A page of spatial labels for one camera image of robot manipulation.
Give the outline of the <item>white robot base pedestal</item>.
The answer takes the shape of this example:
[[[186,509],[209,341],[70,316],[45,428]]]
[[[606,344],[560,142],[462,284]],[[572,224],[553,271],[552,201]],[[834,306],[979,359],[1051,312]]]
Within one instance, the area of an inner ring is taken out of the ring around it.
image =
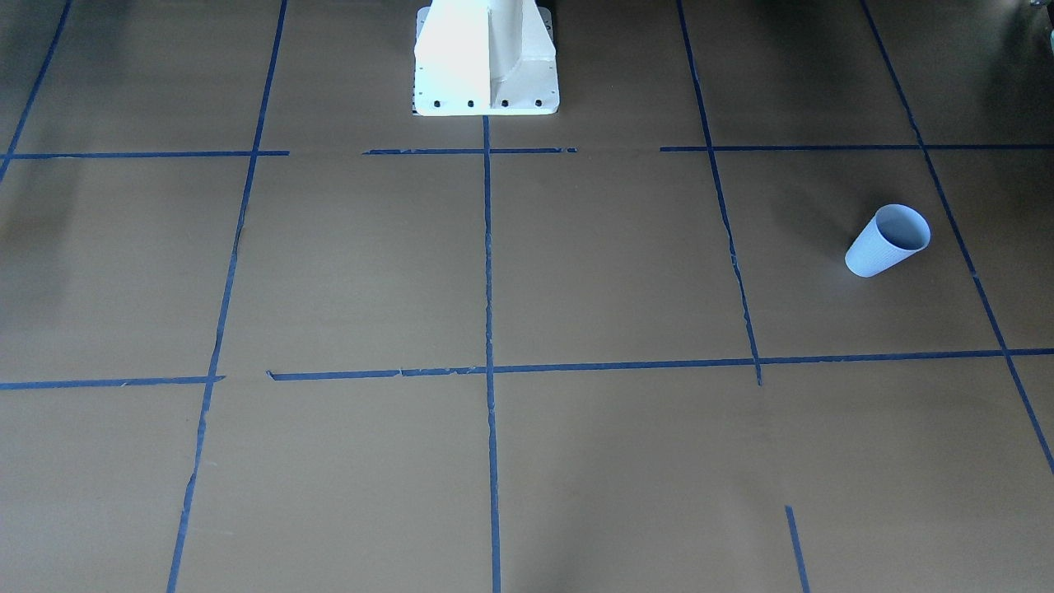
[[[560,108],[553,9],[536,1],[433,1],[417,11],[413,53],[418,116]]]

